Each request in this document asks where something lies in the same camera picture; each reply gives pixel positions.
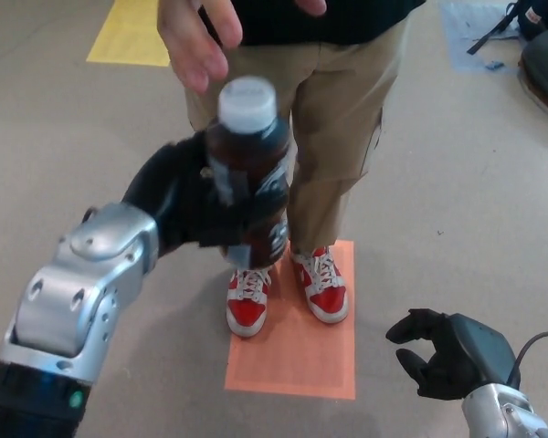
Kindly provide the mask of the person's left hand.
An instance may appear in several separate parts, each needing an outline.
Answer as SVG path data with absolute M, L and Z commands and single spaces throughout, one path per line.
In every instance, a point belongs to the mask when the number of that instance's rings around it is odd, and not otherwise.
M 323 16 L 327 10 L 325 0 L 295 0 L 297 7 L 310 16 Z

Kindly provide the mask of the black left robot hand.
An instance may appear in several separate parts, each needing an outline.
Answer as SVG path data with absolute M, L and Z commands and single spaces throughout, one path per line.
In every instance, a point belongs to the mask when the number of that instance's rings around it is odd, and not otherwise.
M 196 244 L 219 248 L 240 269 L 275 265 L 289 242 L 284 168 L 277 166 L 258 181 L 256 189 L 231 202 L 218 192 L 226 180 L 224 165 L 211 159 L 206 133 L 199 131 L 155 152 L 122 200 L 155 221 L 160 256 Z

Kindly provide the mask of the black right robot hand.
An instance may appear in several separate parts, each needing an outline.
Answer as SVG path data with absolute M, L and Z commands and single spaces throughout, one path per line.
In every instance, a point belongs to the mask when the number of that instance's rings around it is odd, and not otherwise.
M 420 397 L 454 401 L 491 383 L 520 387 L 521 373 L 513 369 L 516 356 L 508 340 L 462 314 L 412 308 L 385 337 L 398 345 L 417 339 L 433 343 L 435 353 L 428 361 L 409 349 L 395 352 Z

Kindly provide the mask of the person's right hand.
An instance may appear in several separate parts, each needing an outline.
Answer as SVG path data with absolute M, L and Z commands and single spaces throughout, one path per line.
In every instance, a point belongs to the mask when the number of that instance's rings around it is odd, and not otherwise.
M 164 0 L 158 3 L 157 30 L 175 75 L 197 93 L 228 72 L 222 48 L 237 47 L 243 31 L 229 1 Z

